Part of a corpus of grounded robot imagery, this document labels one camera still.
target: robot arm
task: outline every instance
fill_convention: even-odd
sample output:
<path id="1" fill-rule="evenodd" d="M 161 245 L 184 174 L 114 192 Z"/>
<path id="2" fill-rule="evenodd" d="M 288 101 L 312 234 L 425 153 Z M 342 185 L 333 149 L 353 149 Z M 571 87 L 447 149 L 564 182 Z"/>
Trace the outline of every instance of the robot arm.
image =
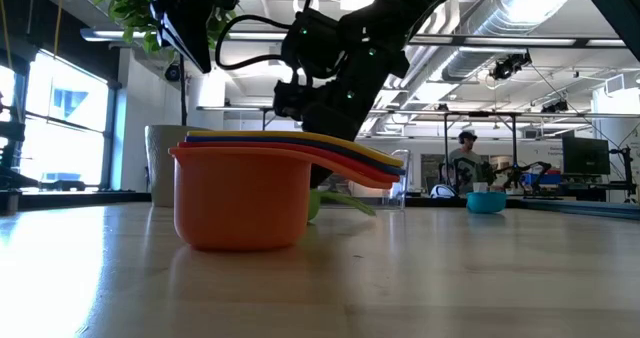
<path id="1" fill-rule="evenodd" d="M 389 74 L 404 77 L 409 63 L 404 46 L 434 9 L 446 0 L 375 0 L 368 7 L 343 16 L 339 21 L 309 9 L 298 13 L 292 25 L 270 22 L 288 29 L 281 55 L 257 57 L 245 62 L 279 59 L 293 70 L 291 83 L 275 87 L 277 115 L 302 121 L 303 130 L 354 140 Z M 630 50 L 640 59 L 640 0 L 592 0 Z M 152 13 L 159 22 L 158 39 L 173 45 L 203 72 L 211 70 L 206 39 L 209 17 L 231 10 L 238 0 L 153 0 Z M 223 69 L 241 65 L 221 62 L 222 41 L 216 47 L 216 63 Z M 297 70 L 307 76 L 298 83 Z M 313 87 L 313 78 L 331 82 Z M 312 186 L 330 174 L 314 167 Z"/>

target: person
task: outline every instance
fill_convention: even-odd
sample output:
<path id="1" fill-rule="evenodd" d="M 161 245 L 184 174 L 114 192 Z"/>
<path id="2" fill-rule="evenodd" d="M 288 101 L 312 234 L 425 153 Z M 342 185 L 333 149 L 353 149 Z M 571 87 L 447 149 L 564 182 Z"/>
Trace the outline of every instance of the person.
<path id="1" fill-rule="evenodd" d="M 458 193 L 465 194 L 473 192 L 473 183 L 481 181 L 482 159 L 473 152 L 473 146 L 478 137 L 468 131 L 460 133 L 458 141 L 461 147 L 449 152 L 449 178 L 452 184 L 460 180 Z"/>

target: plant pot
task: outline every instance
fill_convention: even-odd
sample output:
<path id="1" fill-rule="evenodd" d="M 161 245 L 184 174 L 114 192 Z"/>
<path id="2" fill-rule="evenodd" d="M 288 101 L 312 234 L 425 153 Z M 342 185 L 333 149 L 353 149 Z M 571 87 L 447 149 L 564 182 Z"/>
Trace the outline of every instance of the plant pot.
<path id="1" fill-rule="evenodd" d="M 187 132 L 192 130 L 203 129 L 177 125 L 151 125 L 144 129 L 154 207 L 173 207 L 174 160 L 169 148 L 183 142 Z"/>

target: table surface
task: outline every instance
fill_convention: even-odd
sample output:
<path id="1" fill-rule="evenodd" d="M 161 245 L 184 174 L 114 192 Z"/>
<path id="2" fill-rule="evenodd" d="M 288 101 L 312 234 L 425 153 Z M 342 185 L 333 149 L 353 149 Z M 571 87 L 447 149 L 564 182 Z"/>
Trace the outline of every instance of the table surface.
<path id="1" fill-rule="evenodd" d="M 203 253 L 148 204 L 0 218 L 0 337 L 638 337 L 640 224 L 322 210 L 295 247 Z"/>

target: fluorescent light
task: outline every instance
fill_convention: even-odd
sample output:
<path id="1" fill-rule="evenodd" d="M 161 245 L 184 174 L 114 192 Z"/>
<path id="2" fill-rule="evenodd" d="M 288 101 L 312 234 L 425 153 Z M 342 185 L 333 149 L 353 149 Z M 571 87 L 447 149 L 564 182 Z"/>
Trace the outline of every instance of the fluorescent light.
<path id="1" fill-rule="evenodd" d="M 626 47 L 622 39 L 591 39 L 587 43 L 587 47 Z"/>
<path id="2" fill-rule="evenodd" d="M 396 111 L 397 114 L 416 114 L 416 115 L 436 115 L 443 116 L 447 112 L 443 111 L 423 111 L 423 110 L 399 110 Z"/>
<path id="3" fill-rule="evenodd" d="M 124 40 L 124 31 L 121 30 L 94 30 L 90 28 L 83 28 L 80 30 L 80 35 L 87 42 L 112 42 L 114 40 Z M 145 33 L 134 32 L 133 39 L 144 38 Z"/>
<path id="4" fill-rule="evenodd" d="M 198 107 L 198 110 L 223 112 L 262 112 L 265 109 L 271 109 L 271 107 Z"/>
<path id="5" fill-rule="evenodd" d="M 527 49 L 526 48 L 502 48 L 502 47 L 460 47 L 460 52 L 526 54 Z"/>
<path id="6" fill-rule="evenodd" d="M 411 103 L 436 103 L 459 86 L 459 84 L 449 83 L 423 83 L 416 91 L 418 99 Z"/>
<path id="7" fill-rule="evenodd" d="M 436 37 L 436 36 L 424 36 L 417 34 L 413 38 L 411 38 L 412 45 L 422 44 L 422 45 L 443 45 L 450 44 L 453 41 L 452 37 Z"/>
<path id="8" fill-rule="evenodd" d="M 568 0 L 506 0 L 504 13 L 508 20 L 530 24 L 544 22 L 555 14 Z"/>
<path id="9" fill-rule="evenodd" d="M 281 42 L 286 37 L 286 32 L 231 32 L 229 38 L 239 41 L 274 41 Z"/>
<path id="10" fill-rule="evenodd" d="M 478 45 L 514 45 L 514 46 L 529 46 L 529 45 L 545 45 L 545 46 L 572 46 L 576 43 L 575 39 L 566 38 L 500 38 L 500 37 L 469 37 L 464 43 L 466 44 L 478 44 Z"/>

